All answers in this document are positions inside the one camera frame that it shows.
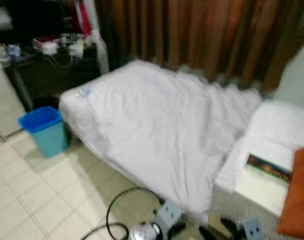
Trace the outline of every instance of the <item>tiled floor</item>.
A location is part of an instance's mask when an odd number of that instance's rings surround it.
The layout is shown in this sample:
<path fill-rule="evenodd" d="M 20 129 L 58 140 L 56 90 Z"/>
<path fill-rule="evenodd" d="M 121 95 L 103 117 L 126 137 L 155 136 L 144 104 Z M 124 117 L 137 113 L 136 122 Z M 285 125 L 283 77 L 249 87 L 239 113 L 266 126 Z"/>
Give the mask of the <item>tiled floor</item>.
<path fill-rule="evenodd" d="M 75 141 L 43 158 L 26 132 L 0 143 L 0 240 L 79 240 L 104 224 L 110 201 L 134 184 Z M 129 228 L 152 220 L 154 196 L 133 192 L 118 200 L 111 220 Z M 116 236 L 122 232 L 114 229 Z M 88 240 L 109 240 L 104 229 Z M 193 225 L 176 240 L 202 239 Z"/>

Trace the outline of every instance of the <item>wastebasket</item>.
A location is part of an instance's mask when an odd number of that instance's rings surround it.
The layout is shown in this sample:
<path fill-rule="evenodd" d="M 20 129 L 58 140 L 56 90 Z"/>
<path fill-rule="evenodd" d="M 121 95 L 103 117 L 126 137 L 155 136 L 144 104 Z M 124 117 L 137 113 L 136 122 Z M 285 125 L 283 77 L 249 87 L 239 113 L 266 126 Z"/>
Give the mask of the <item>wastebasket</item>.
<path fill-rule="evenodd" d="M 68 147 L 61 114 L 50 106 L 30 111 L 18 119 L 19 125 L 30 133 L 37 148 L 46 158 Z"/>

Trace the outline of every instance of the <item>white bedsheet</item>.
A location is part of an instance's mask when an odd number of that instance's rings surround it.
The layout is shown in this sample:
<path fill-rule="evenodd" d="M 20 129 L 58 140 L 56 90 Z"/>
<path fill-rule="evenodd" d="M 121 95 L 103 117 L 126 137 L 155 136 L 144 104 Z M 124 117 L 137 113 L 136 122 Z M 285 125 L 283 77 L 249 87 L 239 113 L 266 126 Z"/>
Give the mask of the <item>white bedsheet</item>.
<path fill-rule="evenodd" d="M 261 98 L 136 60 L 60 98 L 99 157 L 207 222 L 213 182 Z"/>

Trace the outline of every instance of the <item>wall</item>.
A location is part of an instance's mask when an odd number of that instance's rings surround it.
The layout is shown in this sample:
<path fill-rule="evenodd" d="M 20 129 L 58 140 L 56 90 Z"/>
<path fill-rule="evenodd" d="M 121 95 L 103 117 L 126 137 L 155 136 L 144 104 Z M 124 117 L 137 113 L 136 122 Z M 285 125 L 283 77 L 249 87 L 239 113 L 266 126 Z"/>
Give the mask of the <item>wall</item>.
<path fill-rule="evenodd" d="M 274 99 L 304 106 L 304 46 L 284 69 Z"/>
<path fill-rule="evenodd" d="M 0 68 L 0 135 L 5 137 L 19 130 L 17 120 L 24 113 L 14 89 Z"/>

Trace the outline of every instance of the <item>brown curtain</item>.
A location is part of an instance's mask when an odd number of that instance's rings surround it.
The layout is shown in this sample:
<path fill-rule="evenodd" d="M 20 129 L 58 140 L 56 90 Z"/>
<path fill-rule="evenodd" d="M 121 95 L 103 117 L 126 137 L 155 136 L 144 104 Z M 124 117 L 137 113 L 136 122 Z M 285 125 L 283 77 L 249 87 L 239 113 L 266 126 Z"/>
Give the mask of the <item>brown curtain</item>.
<path fill-rule="evenodd" d="M 245 88 L 253 80 L 265 91 L 276 88 L 302 45 L 296 39 L 304 0 L 96 0 L 96 6 L 118 54 L 188 64 L 209 81 L 217 73 L 237 76 Z"/>

